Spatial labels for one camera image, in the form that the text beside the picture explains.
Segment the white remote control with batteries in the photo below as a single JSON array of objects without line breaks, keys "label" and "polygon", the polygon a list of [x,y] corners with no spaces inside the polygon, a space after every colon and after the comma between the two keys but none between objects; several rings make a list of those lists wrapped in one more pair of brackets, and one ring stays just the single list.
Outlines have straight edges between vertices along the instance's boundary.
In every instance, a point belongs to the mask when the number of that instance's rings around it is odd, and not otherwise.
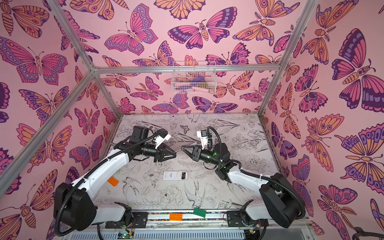
[{"label": "white remote control with batteries", "polygon": [[186,181],[188,173],[186,171],[164,171],[164,181]]}]

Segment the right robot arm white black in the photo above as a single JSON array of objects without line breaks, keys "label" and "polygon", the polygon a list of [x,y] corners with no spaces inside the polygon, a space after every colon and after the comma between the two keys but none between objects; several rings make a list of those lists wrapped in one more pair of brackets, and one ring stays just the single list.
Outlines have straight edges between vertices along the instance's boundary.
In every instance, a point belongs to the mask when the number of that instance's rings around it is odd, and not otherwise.
[{"label": "right robot arm white black", "polygon": [[211,150],[202,146],[182,146],[181,150],[195,162],[215,165],[215,173],[221,180],[248,188],[263,200],[262,204],[249,200],[241,207],[240,216],[245,225],[273,220],[279,226],[288,228],[295,220],[306,216],[303,198],[285,176],[280,173],[262,175],[245,170],[240,161],[231,159],[224,143],[217,144]]}]

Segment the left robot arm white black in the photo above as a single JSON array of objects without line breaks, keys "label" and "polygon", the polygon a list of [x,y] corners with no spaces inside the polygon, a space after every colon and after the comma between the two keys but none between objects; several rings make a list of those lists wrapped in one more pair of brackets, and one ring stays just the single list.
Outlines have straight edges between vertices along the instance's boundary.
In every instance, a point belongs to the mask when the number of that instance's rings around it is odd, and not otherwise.
[{"label": "left robot arm white black", "polygon": [[54,195],[55,235],[65,236],[92,225],[114,222],[121,227],[132,223],[132,208],[116,202],[111,206],[96,206],[94,199],[101,187],[123,166],[137,161],[138,156],[152,157],[156,162],[174,159],[176,152],[164,142],[171,138],[165,129],[151,136],[150,129],[135,126],[131,136],[115,144],[113,150],[86,174],[70,184],[62,183]]}]

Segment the orange lego brick on table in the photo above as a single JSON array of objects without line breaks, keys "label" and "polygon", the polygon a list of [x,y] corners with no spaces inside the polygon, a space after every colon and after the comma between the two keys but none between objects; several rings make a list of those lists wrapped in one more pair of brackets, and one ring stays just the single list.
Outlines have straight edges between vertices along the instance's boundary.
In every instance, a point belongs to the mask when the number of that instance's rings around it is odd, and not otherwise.
[{"label": "orange lego brick on table", "polygon": [[111,184],[113,187],[116,187],[119,184],[119,181],[114,177],[110,177],[108,179],[108,183]]}]

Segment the purple object in basket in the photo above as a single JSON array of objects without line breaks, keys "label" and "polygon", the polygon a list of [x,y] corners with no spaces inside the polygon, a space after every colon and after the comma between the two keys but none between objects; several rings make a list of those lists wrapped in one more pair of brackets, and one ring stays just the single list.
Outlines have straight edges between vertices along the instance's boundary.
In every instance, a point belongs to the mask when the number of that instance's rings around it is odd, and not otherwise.
[{"label": "purple object in basket", "polygon": [[194,84],[194,85],[197,85],[199,83],[205,83],[205,78],[203,76],[198,76],[196,78],[194,78],[191,83]]}]

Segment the green circuit board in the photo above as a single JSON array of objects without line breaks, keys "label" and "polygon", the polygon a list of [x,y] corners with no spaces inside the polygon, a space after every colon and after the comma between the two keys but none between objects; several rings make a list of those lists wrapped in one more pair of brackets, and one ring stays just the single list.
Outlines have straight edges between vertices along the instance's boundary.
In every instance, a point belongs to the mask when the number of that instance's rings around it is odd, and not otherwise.
[{"label": "green circuit board", "polygon": [[134,237],[134,233],[130,231],[125,232],[119,232],[118,233],[118,240],[131,240]]}]

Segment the green lego brick on rail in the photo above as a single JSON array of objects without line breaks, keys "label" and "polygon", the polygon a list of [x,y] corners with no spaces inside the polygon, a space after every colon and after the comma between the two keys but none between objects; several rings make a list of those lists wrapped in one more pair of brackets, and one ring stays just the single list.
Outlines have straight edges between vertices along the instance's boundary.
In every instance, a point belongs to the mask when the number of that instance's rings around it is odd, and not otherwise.
[{"label": "green lego brick on rail", "polygon": [[203,210],[203,209],[199,209],[199,208],[194,208],[193,214],[195,216],[198,216],[198,217],[201,217],[201,218],[205,218],[206,215],[207,215],[207,211]]}]

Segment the orange lego brick on rail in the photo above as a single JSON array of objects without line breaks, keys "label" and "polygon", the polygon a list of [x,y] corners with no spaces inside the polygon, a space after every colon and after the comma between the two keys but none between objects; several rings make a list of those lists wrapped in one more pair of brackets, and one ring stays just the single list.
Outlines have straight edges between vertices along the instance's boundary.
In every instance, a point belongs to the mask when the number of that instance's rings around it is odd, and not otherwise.
[{"label": "orange lego brick on rail", "polygon": [[170,221],[182,221],[183,220],[183,214],[176,214],[176,213],[171,213],[169,216]]}]

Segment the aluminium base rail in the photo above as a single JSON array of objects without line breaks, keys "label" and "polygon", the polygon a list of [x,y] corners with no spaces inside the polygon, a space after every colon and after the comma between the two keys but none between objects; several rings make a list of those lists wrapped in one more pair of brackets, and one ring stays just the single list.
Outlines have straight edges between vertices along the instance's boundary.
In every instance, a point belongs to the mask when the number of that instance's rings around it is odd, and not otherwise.
[{"label": "aluminium base rail", "polygon": [[[170,221],[171,213],[183,214],[183,220]],[[240,211],[208,210],[205,218],[195,216],[192,210],[182,211],[134,211],[133,223],[128,227],[116,224],[100,224],[91,226],[81,232],[74,231],[64,236],[65,240],[104,240],[103,231],[181,231],[181,230],[242,230],[244,240],[315,240],[314,231],[307,219],[295,221],[289,228],[283,228],[273,220],[261,221],[259,224],[245,225]]]}]

